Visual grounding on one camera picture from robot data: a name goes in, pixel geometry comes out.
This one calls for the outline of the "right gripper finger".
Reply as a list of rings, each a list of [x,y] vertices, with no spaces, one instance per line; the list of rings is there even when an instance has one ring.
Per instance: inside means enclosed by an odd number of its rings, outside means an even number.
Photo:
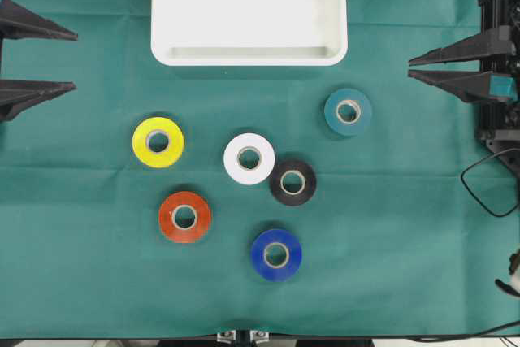
[[[457,63],[508,54],[508,31],[487,30],[450,46],[438,48],[409,61],[410,66]]]
[[[409,70],[408,76],[451,93],[466,103],[517,101],[516,80],[506,74]]]

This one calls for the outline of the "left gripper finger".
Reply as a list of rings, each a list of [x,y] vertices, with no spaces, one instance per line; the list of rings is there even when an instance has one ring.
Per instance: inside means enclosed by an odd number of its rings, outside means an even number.
[[[1,0],[1,38],[77,41],[78,34],[33,13],[12,0]]]
[[[22,111],[75,89],[72,82],[1,80],[1,121],[11,121]]]

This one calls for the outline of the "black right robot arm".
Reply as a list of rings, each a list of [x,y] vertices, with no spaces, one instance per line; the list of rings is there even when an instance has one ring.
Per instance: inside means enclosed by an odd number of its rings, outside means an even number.
[[[478,0],[480,32],[409,61],[408,76],[479,107],[475,131],[519,176],[519,0]]]

